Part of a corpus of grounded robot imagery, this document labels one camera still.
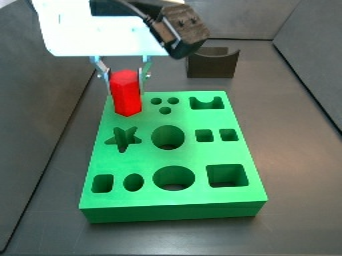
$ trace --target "shape sorter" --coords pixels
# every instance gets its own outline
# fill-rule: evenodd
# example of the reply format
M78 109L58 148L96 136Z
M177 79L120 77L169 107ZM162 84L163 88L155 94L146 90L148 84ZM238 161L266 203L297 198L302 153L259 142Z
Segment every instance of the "shape sorter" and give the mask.
M225 92L108 97L79 208L91 223L255 216L267 195Z

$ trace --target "gray floor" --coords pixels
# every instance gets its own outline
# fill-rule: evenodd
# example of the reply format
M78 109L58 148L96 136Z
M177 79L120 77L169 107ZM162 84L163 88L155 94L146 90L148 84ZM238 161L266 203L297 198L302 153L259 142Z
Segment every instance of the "gray floor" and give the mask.
M302 1L274 45L342 132L341 13L340 0Z
M94 80L67 127L7 254L341 254L342 139L273 47L239 48L234 79L186 79L155 58L148 91L226 90L270 201L255 218L91 225L78 210L106 89ZM114 69L139 60L112 58Z
M47 51L26 1L0 8L0 252L92 74L87 57Z

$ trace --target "gray table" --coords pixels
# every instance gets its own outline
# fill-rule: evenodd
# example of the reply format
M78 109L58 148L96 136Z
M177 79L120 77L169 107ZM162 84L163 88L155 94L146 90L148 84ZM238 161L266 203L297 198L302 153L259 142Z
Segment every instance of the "gray table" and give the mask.
M94 79L6 254L341 254L342 140L269 41L239 48L234 79L186 79L155 58L148 91L226 90L270 201L255 218L91 225L78 210L106 99ZM114 69L136 58L112 58Z

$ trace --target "robotic arm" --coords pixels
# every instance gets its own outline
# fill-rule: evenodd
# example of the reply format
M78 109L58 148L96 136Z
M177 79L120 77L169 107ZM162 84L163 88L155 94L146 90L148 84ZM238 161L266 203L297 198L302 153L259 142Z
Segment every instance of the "robotic arm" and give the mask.
M91 56L108 90L111 70L99 56L143 56L140 92L150 76L150 56L182 59L209 38L198 14L182 2L32 0L48 51L55 56Z

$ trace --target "black cable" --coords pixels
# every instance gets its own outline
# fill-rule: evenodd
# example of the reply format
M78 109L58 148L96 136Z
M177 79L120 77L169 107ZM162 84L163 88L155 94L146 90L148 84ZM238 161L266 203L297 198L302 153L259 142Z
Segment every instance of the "black cable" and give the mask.
M31 1L31 0L26 0L26 3L27 3L27 5L28 5L30 9L32 10L32 12L35 12L35 13L38 14L38 11L36 11L36 9L35 9L35 6L34 6L34 4L32 4L32 1Z
M127 11L139 16L143 21L151 19L150 16L147 14L144 14L132 4L130 4L128 2L123 1L123 0L112 0L114 2L119 3L123 7L126 7Z

